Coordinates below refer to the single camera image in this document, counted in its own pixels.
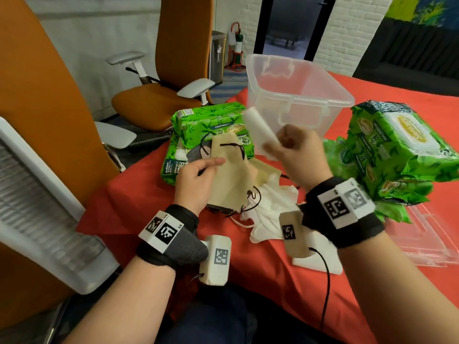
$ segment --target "white brick wall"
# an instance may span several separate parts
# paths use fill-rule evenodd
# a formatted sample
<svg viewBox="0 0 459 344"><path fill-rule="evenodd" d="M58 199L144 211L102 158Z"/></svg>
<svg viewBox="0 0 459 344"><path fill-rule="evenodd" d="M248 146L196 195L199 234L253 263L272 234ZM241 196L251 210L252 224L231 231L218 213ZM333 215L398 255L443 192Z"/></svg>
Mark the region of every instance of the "white brick wall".
<svg viewBox="0 0 459 344"><path fill-rule="evenodd" d="M352 76L392 0L336 0L314 63Z"/></svg>
<svg viewBox="0 0 459 344"><path fill-rule="evenodd" d="M253 53L255 47L261 2L262 0L240 0L239 24L244 35L244 57Z"/></svg>

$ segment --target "dark pants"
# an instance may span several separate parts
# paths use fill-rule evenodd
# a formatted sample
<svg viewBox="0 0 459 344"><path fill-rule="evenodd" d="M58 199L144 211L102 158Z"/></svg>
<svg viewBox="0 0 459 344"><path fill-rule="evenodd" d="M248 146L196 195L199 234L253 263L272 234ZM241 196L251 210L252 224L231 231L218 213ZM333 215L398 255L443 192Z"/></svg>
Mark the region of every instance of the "dark pants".
<svg viewBox="0 0 459 344"><path fill-rule="evenodd" d="M275 342L317 344L306 333L271 315L255 316L246 301L230 287L203 287L197 301L158 344L246 344Z"/></svg>

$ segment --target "colorful painting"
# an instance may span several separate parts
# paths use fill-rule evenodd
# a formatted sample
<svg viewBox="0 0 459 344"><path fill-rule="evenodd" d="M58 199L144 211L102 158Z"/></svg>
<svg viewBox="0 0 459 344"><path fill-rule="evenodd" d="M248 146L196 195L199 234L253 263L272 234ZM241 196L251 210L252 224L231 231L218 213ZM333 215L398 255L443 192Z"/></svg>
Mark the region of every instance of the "colorful painting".
<svg viewBox="0 0 459 344"><path fill-rule="evenodd" d="M459 0L393 0L386 17L459 30Z"/></svg>

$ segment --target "left hand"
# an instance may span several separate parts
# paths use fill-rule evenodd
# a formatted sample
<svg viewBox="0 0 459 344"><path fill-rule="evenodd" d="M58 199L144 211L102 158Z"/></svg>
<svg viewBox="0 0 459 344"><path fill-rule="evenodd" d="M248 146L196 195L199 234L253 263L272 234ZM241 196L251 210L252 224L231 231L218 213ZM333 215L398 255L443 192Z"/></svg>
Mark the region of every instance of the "left hand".
<svg viewBox="0 0 459 344"><path fill-rule="evenodd" d="M174 204L199 216L209 201L212 181L218 167L225 162L225 158L199 159L182 167L175 181ZM202 169L205 169L204 172L198 176Z"/></svg>

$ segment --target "door frame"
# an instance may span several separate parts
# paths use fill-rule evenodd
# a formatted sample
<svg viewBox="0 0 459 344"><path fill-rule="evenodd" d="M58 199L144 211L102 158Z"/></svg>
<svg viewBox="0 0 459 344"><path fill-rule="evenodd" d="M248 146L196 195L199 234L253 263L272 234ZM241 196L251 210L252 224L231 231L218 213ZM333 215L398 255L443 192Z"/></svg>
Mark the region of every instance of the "door frame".
<svg viewBox="0 0 459 344"><path fill-rule="evenodd" d="M255 46L253 52L255 54L263 54L264 42L266 40L266 33L268 32L269 19L271 17L271 10L274 0L263 0L261 3L260 18L258 20L257 37L255 38ZM304 60L313 61L317 52L320 40L324 35L325 28L330 18L331 10L335 5L336 0L324 0L326 5L322 6L314 27L313 34L309 40Z"/></svg>

